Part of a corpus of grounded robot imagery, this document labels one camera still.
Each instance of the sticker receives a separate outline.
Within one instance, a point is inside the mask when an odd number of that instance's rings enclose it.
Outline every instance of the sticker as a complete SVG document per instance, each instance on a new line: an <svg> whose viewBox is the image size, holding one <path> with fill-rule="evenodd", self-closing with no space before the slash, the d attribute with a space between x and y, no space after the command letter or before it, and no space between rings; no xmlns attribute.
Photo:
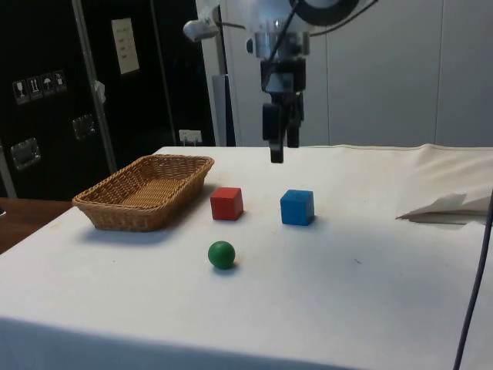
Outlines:
<svg viewBox="0 0 493 370"><path fill-rule="evenodd" d="M29 95L31 100L41 99L43 92L41 91L41 83L39 82L39 76L30 77L27 79Z"/></svg>
<svg viewBox="0 0 493 370"><path fill-rule="evenodd" d="M31 100L29 98L27 84L24 79L14 81L12 83L12 88L14 89L15 101L17 102L17 105L20 106L21 104L28 103L29 100Z"/></svg>
<svg viewBox="0 0 493 370"><path fill-rule="evenodd" d="M45 94L45 96L53 95L56 92L55 81L51 73L45 73L44 75L41 75L41 85L43 94Z"/></svg>
<svg viewBox="0 0 493 370"><path fill-rule="evenodd" d="M55 85L56 92L60 93L67 90L67 82L63 71L54 71L53 79L55 80L53 83Z"/></svg>
<svg viewBox="0 0 493 370"><path fill-rule="evenodd" d="M140 68L139 58L137 57L136 42L133 38L132 19L114 19L111 23L120 74L138 71Z"/></svg>

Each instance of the small block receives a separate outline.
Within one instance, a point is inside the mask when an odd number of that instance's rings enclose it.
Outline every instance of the small block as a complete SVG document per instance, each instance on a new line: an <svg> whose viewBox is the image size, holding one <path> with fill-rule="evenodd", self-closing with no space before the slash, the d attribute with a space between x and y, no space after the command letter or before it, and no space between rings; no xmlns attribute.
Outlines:
<svg viewBox="0 0 493 370"><path fill-rule="evenodd" d="M288 190L280 199L283 224L307 226L315 218L314 192Z"/></svg>
<svg viewBox="0 0 493 370"><path fill-rule="evenodd" d="M243 197L239 187L220 187L210 197L214 220L238 220L243 213Z"/></svg>

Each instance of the wire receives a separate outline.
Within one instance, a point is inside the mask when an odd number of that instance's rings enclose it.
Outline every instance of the wire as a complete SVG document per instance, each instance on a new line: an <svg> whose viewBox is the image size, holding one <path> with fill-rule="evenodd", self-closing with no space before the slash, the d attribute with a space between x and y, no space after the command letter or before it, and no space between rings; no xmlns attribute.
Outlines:
<svg viewBox="0 0 493 370"><path fill-rule="evenodd" d="M294 16L296 15L296 10L298 10L298 7L300 6L300 2L298 0L295 0L292 4L293 8L291 9L290 15L287 17L286 22L284 23L283 29L279 32L279 35L277 36L277 41L276 44L274 45L272 51L270 52L269 59L267 60L266 68L267 68L267 73L265 77L263 78L262 81L262 90L265 90L267 87L267 83L270 80L270 76L272 75L272 63L274 61L274 58L276 57L277 50L280 48L280 44L284 41L284 38L286 37L287 34L287 29L290 27L291 22L293 21Z"/></svg>
<svg viewBox="0 0 493 370"><path fill-rule="evenodd" d="M341 23L338 23L334 27L330 27L329 29L326 29L321 32L315 32L315 33L310 33L310 37L317 37L317 36L322 36L326 35L327 33L331 33L333 31L338 30L339 28L345 26L347 23L351 22L352 20L356 19L363 13L365 13L369 8L371 8L373 5L377 4L378 0L373 0L372 2L366 4L363 8L360 9L359 12L354 13L351 17L346 18L343 20Z"/></svg>
<svg viewBox="0 0 493 370"><path fill-rule="evenodd" d="M462 326L461 340L459 341L459 346L457 348L454 370L459 370L461 368L462 355L464 354L465 342L468 340L469 326L471 326L472 314L474 313L475 310L476 301L478 300L479 288L481 287L481 280L483 278L483 273L485 272L486 257L488 256L488 246L490 244L492 224L493 224L493 192L491 193L488 215L486 217L485 235L483 236L483 246L481 249L481 256L479 257L478 272L476 273L475 283L472 287L471 300L469 301L468 310L465 315L464 325Z"/></svg>
<svg viewBox="0 0 493 370"><path fill-rule="evenodd" d="M231 27L232 29L247 29L244 25L237 25L236 23L229 22L216 22L219 27Z"/></svg>
<svg viewBox="0 0 493 370"><path fill-rule="evenodd" d="M326 29L324 31L310 33L310 37L322 36L322 35L326 35L327 33L331 33L333 31L338 30L339 28L345 26L347 23L351 22L352 20L354 20L355 18L359 17L361 14L363 14L364 12L366 12L373 5L377 4L377 2L378 2L378 0L373 0L372 2L370 2L369 4L366 4L363 8L361 8L361 10L359 12L354 13L351 17L346 18L341 23L335 25L334 27L331 27L329 29ZM233 29L247 29L244 25L238 25L236 23L216 22L216 24L218 26L221 26L221 27L231 27Z"/></svg>

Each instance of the wicker basket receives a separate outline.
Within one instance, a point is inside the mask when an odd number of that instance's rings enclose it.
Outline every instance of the wicker basket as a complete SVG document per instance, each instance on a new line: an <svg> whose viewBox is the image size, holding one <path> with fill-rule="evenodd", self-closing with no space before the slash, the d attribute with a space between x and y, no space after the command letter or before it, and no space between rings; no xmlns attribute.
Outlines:
<svg viewBox="0 0 493 370"><path fill-rule="evenodd" d="M157 230L199 195L213 164L204 156L143 156L72 203L98 229Z"/></svg>

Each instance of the ball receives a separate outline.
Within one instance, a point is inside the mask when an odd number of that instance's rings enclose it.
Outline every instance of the ball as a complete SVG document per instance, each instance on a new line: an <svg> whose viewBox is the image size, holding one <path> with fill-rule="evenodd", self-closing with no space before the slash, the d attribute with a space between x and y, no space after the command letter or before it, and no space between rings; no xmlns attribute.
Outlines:
<svg viewBox="0 0 493 370"><path fill-rule="evenodd" d="M233 246L227 241L217 241L209 248L209 261L221 270L228 270L234 267L236 253Z"/></svg>

